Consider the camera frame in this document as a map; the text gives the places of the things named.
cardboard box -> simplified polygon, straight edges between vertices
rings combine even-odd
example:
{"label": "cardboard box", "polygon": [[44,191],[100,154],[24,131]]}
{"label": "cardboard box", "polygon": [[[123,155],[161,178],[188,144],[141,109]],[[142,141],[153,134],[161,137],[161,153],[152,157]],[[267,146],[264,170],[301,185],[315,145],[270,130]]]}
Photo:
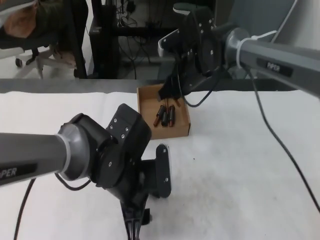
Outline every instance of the cardboard box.
{"label": "cardboard box", "polygon": [[162,85],[151,85],[137,88],[138,111],[152,131],[151,139],[168,139],[186,137],[190,130],[190,117],[188,108],[182,98],[178,100],[180,107],[173,99],[168,99],[168,106],[175,107],[175,124],[173,127],[163,127],[161,122],[154,127],[157,112],[161,105],[166,105],[165,100],[158,101],[157,93]]}

robotic arm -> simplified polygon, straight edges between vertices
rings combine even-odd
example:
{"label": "robotic arm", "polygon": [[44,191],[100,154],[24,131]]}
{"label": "robotic arm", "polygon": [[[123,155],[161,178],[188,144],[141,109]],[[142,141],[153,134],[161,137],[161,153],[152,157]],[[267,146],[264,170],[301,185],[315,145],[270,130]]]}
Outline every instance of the robotic arm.
{"label": "robotic arm", "polygon": [[106,129],[79,114],[56,135],[0,133],[0,186],[50,173],[89,178],[119,199],[128,239],[137,240],[151,221],[148,196],[171,193],[168,147],[160,144],[155,159],[141,160],[150,138],[142,116],[125,104]]}
{"label": "robotic arm", "polygon": [[159,99],[181,97],[178,79],[183,95],[217,79],[232,81],[226,69],[236,64],[320,96],[320,51],[254,40],[232,23],[215,27],[213,17],[208,8],[197,9],[159,41],[159,49],[174,54],[180,69],[168,77]]}

chair wheel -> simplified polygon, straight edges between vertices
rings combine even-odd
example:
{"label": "chair wheel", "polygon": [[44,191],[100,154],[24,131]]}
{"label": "chair wheel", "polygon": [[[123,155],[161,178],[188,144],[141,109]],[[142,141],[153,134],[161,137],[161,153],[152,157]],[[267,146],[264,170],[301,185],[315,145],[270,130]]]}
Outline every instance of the chair wheel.
{"label": "chair wheel", "polygon": [[73,70],[73,76],[74,76],[75,78],[79,78],[78,70],[77,70],[77,69],[74,69],[74,70]]}
{"label": "chair wheel", "polygon": [[16,59],[15,59],[15,65],[16,65],[18,68],[22,68],[22,66],[23,66],[22,60],[19,59],[19,58],[16,58]]}

white table surface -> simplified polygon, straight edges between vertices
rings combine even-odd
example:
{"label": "white table surface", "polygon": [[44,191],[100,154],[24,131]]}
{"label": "white table surface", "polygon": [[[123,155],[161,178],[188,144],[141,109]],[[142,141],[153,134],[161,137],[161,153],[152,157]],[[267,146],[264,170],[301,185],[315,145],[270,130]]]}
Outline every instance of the white table surface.
{"label": "white table surface", "polygon": [[[188,96],[197,102],[201,93]],[[320,201],[320,102],[300,91],[261,92],[270,124]],[[0,94],[0,132],[55,134],[82,112],[107,126],[132,93]],[[141,240],[319,240],[320,215],[296,169],[265,127],[253,92],[215,92],[189,109],[189,137],[153,140],[170,147],[173,189],[149,199],[153,221]],[[79,186],[86,179],[72,182]],[[0,239],[12,240],[28,182],[0,188]],[[72,192],[53,175],[38,178],[18,240],[126,240],[119,201],[90,184]]]}

wire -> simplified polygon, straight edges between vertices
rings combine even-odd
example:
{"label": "wire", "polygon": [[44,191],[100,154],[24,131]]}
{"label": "wire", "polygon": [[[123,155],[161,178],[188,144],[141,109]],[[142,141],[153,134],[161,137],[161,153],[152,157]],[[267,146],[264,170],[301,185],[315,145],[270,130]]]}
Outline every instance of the wire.
{"label": "wire", "polygon": [[131,54],[131,59],[132,59],[132,64],[133,64],[133,69],[134,69],[134,79],[137,79],[137,69],[136,69],[136,64],[135,64],[135,60],[133,59],[134,58],[134,55],[132,54],[132,50],[131,50],[131,47],[130,47],[130,43],[129,43],[129,38],[126,37],[126,41],[128,43],[128,48],[129,48],[129,51],[130,51],[130,54]]}
{"label": "wire", "polygon": [[214,85],[212,86],[212,88],[208,91],[208,93],[201,99],[200,102],[198,102],[197,104],[191,104],[190,102],[188,102],[188,100],[186,99],[186,97],[183,95],[182,93],[182,89],[181,89],[181,85],[180,85],[180,77],[179,77],[179,70],[178,70],[178,65],[176,66],[177,69],[177,78],[178,78],[178,85],[179,85],[179,91],[180,91],[180,95],[183,98],[184,102],[191,108],[197,108],[199,107],[208,97],[209,95],[215,90],[215,88],[217,87],[217,85],[220,82],[220,78],[218,78],[216,80],[216,82],[214,83]]}
{"label": "wire", "polygon": [[[84,189],[89,183],[91,183],[91,181],[87,181],[85,184],[78,186],[78,187],[72,187],[69,186],[57,173],[55,174],[56,178],[69,190],[71,191],[79,191],[81,189]],[[21,223],[21,219],[22,219],[22,214],[24,213],[24,209],[26,206],[26,202],[28,199],[28,196],[30,194],[31,188],[33,187],[34,183],[35,183],[36,179],[32,179],[29,184],[28,187],[26,188],[21,206],[20,206],[20,210],[19,210],[19,214],[18,214],[18,218],[16,220],[16,225],[15,225],[15,231],[14,231],[14,237],[13,240],[17,240],[18,239],[18,233],[19,233],[19,228],[20,228],[20,223]]]}
{"label": "wire", "polygon": [[167,3],[168,3],[168,0],[165,0],[163,11],[162,11],[162,16],[161,16],[161,21],[160,21],[160,27],[162,26],[162,22],[163,22],[165,13],[166,13]]}
{"label": "wire", "polygon": [[85,26],[85,30],[86,30],[86,33],[88,34],[88,36],[90,36],[90,35],[89,35],[89,32],[88,32],[87,26]]}
{"label": "wire", "polygon": [[91,183],[90,180],[88,180],[85,184],[81,185],[81,186],[77,186],[77,187],[73,187],[73,186],[69,186],[63,179],[61,176],[59,176],[59,174],[55,173],[56,178],[60,181],[60,183],[62,183],[67,189],[71,190],[71,191],[79,191],[81,189],[84,189],[86,186],[89,185],[89,183]]}
{"label": "wire", "polygon": [[25,194],[24,194],[24,197],[23,197],[21,206],[20,206],[18,218],[17,218],[17,220],[16,220],[16,225],[15,225],[15,231],[14,231],[13,240],[17,240],[17,238],[18,238],[18,233],[19,233],[19,228],[20,228],[20,223],[21,223],[22,214],[23,214],[23,212],[24,212],[25,205],[26,205],[26,202],[27,202],[29,193],[30,193],[30,191],[31,191],[32,186],[33,186],[34,183],[35,183],[35,180],[36,180],[35,178],[34,178],[34,179],[31,179],[31,181],[30,181],[29,184],[28,184],[28,187],[26,188],[26,191],[25,191]]}
{"label": "wire", "polygon": [[265,115],[265,111],[264,111],[264,108],[262,106],[262,103],[261,103],[261,100],[260,100],[260,96],[259,96],[259,93],[258,93],[258,90],[257,90],[257,86],[256,86],[256,83],[255,83],[255,78],[254,76],[252,75],[251,71],[248,70],[247,68],[243,68],[246,73],[249,75],[249,77],[251,78],[251,81],[252,81],[252,85],[253,85],[253,90],[254,90],[254,93],[255,93],[255,97],[256,97],[256,101],[258,103],[258,106],[259,106],[259,109],[260,109],[260,112],[261,112],[261,115],[262,115],[262,118],[263,118],[263,121],[266,125],[266,127],[269,129],[270,133],[274,136],[274,138],[277,140],[277,142],[280,144],[280,146],[283,148],[283,150],[285,151],[285,153],[288,155],[288,157],[290,158],[290,160],[292,161],[293,165],[295,166],[296,170],[298,171],[307,191],[309,192],[310,194],[310,197],[312,198],[312,201],[316,207],[316,209],[318,210],[318,212],[320,213],[320,206],[317,202],[317,199],[314,195],[314,193],[312,192],[309,184],[308,184],[308,181],[307,179],[305,178],[303,172],[301,171],[297,161],[295,160],[295,158],[292,156],[291,152],[288,150],[288,148],[286,147],[286,145],[282,142],[282,140],[278,137],[278,135],[275,133],[275,131],[272,129],[272,127],[270,126],[267,118],[266,118],[266,115]]}

